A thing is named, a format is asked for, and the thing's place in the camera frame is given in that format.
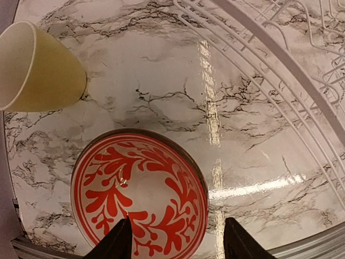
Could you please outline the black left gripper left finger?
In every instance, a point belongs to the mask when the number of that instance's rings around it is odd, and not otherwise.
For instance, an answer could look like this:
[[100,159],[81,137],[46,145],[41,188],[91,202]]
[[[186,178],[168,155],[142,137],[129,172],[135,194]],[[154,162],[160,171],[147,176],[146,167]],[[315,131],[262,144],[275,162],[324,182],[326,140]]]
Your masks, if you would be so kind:
[[121,219],[83,259],[115,259],[132,257],[132,225],[130,218]]

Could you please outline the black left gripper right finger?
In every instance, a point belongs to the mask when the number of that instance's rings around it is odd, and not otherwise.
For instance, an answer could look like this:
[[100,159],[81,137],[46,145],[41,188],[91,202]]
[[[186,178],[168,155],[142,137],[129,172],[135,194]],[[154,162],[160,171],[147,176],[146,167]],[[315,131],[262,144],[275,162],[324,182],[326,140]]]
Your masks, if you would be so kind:
[[233,217],[225,220],[224,252],[226,259],[275,258]]

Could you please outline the white bowl with red pattern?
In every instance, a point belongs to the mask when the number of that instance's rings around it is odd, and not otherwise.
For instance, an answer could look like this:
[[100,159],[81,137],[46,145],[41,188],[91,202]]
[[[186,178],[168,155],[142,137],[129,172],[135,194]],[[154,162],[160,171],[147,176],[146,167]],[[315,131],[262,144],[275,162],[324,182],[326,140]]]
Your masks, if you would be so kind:
[[208,223],[193,169],[169,146],[139,134],[106,137],[81,154],[71,204],[91,247],[129,217],[133,258],[191,258]]

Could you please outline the yellow mug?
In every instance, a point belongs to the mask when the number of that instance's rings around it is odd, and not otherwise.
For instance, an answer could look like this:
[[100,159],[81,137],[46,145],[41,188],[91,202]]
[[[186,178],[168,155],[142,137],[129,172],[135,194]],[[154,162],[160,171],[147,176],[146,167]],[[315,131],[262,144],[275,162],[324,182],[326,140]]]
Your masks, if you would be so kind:
[[13,23],[1,34],[2,111],[59,110],[75,104],[86,84],[78,59],[33,23]]

